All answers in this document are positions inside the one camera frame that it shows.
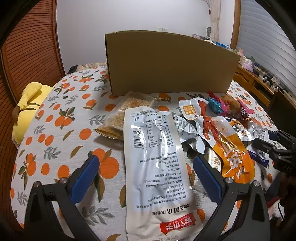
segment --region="yellow plush toy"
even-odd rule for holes
[[[48,85],[32,82],[22,92],[22,97],[12,112],[14,121],[12,139],[18,145],[22,142],[31,120],[51,90],[52,87]]]

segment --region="metal screw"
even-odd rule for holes
[[[34,182],[34,184],[33,184],[33,186],[36,187],[36,188],[39,187],[40,185],[41,185],[41,182],[39,182],[39,181]]]
[[[253,182],[253,184],[254,184],[255,187],[259,187],[260,186],[260,183],[258,181],[256,181],[256,180]]]
[[[226,181],[227,183],[233,183],[233,180],[232,180],[231,177],[227,177],[227,178],[225,178],[225,181]]]
[[[62,184],[65,184],[65,183],[68,182],[68,178],[66,178],[66,177],[62,177],[62,178],[59,180],[59,182],[62,183]]]

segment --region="white wall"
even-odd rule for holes
[[[230,45],[234,20],[234,0],[221,0],[220,43]]]
[[[220,42],[230,44],[234,0],[221,2]],[[208,13],[204,0],[58,0],[57,32],[65,71],[77,64],[105,62],[105,33],[161,27],[205,36],[211,26]]]

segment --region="nutrition facts table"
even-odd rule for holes
[[[162,147],[174,145],[168,125],[162,126],[161,123],[156,123],[147,125],[146,127],[150,148],[154,146],[159,146],[160,144]]]

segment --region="wall outlet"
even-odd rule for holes
[[[167,32],[168,29],[167,28],[157,28],[158,32]]]

